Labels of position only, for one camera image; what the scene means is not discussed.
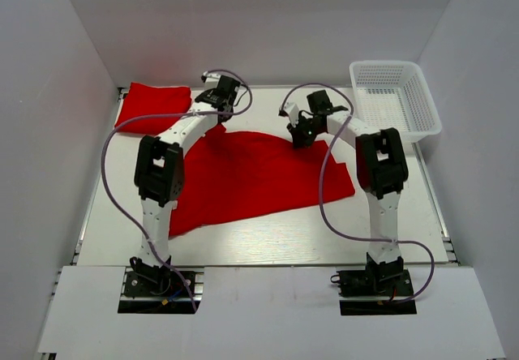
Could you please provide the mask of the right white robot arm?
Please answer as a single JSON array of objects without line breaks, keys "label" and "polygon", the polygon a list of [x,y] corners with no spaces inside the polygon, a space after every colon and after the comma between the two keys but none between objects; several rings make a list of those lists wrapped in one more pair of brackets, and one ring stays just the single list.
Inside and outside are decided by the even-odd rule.
[{"label": "right white robot arm", "polygon": [[342,140],[355,150],[356,175],[365,192],[369,207],[370,236],[350,236],[334,229],[322,212],[327,227],[336,235],[368,244],[366,263],[367,287],[376,294],[385,294],[404,272],[403,259],[397,245],[397,209],[409,170],[397,129],[378,129],[354,116],[351,102],[333,105],[324,90],[307,96],[310,116],[284,99],[279,115],[290,122],[287,130],[295,148],[310,147],[317,135],[327,133],[332,142]]}]

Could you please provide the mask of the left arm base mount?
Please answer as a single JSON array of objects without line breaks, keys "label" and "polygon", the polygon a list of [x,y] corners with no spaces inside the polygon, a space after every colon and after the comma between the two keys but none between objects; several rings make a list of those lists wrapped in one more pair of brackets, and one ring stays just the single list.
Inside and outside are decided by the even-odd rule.
[{"label": "left arm base mount", "polygon": [[127,269],[118,302],[120,315],[193,315],[195,310],[182,281],[172,275],[157,285]]}]

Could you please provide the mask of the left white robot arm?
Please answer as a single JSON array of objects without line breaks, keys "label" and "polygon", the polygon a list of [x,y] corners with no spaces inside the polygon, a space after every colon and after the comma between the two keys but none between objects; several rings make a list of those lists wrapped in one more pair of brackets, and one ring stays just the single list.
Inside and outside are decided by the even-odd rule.
[{"label": "left white robot arm", "polygon": [[231,118],[242,86],[232,77],[206,74],[204,91],[187,114],[160,134],[140,140],[134,183],[141,198],[145,234],[131,267],[153,294],[163,294],[171,285],[172,276],[164,264],[170,261],[170,215],[185,184],[184,158],[206,132]]}]

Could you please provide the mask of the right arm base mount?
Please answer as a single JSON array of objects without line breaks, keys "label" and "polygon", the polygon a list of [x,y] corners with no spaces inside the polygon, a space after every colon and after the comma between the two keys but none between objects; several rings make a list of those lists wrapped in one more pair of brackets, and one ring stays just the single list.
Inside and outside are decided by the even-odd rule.
[{"label": "right arm base mount", "polygon": [[415,300],[402,302],[414,295],[410,273],[404,270],[397,279],[380,288],[363,270],[340,270],[330,276],[338,288],[341,316],[416,315]]}]

